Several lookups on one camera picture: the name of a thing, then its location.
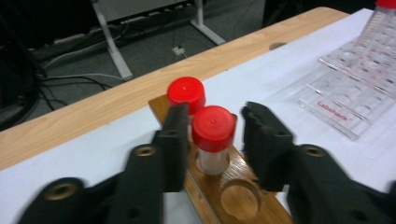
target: plastic vial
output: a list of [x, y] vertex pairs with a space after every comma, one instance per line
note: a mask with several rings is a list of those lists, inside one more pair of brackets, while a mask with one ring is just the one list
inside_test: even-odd
[[195, 77], [180, 77], [168, 87], [167, 97], [170, 105], [187, 102], [189, 115], [192, 116], [205, 105], [205, 89]]
[[221, 106], [207, 106], [194, 115], [191, 127], [192, 140], [198, 146], [198, 169], [207, 175], [224, 172], [235, 131], [233, 115]]
[[375, 4], [375, 11], [355, 45], [358, 51], [361, 52], [370, 47], [375, 35], [382, 34], [388, 29], [393, 30], [396, 28], [396, 0], [377, 0]]

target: sample tube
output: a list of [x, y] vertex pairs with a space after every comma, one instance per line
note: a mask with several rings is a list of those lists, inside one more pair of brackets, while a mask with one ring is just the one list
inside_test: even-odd
[[233, 142], [233, 115], [221, 106], [207, 106], [194, 115], [191, 127], [198, 146], [198, 169], [207, 175], [221, 174], [228, 166], [228, 148]]

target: white table surface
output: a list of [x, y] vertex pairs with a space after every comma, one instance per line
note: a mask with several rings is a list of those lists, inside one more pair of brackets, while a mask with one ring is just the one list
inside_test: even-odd
[[[247, 101], [269, 106], [295, 134], [295, 144], [326, 148], [349, 176], [371, 188], [388, 190], [396, 179], [396, 106], [351, 141], [297, 105], [293, 93], [322, 65], [318, 57], [356, 37], [371, 15], [361, 10], [288, 45], [204, 81], [208, 105], [240, 116]], [[23, 208], [49, 182], [66, 176], [95, 185], [120, 172], [129, 150], [150, 142], [160, 125], [148, 107], [20, 162], [0, 172], [0, 223], [15, 223]], [[243, 119], [234, 145], [242, 148]], [[278, 199], [285, 205], [284, 194]], [[166, 223], [200, 223], [186, 193], [165, 194]]]

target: clear plastic tray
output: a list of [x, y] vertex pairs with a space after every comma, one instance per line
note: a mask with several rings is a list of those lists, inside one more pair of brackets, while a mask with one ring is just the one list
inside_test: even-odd
[[367, 48], [356, 39], [319, 59], [365, 85], [396, 98], [396, 38], [393, 29], [378, 33]]
[[331, 68], [299, 93], [298, 103], [352, 140], [394, 104], [388, 94]]

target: wooden block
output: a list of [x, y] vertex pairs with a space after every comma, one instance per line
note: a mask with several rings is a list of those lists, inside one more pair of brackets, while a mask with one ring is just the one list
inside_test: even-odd
[[[160, 123], [169, 103], [166, 95], [148, 102]], [[195, 165], [197, 147], [191, 143], [185, 189], [204, 223], [292, 223], [274, 193], [263, 192], [257, 177], [235, 147], [230, 147], [228, 168], [220, 175], [205, 175]]]

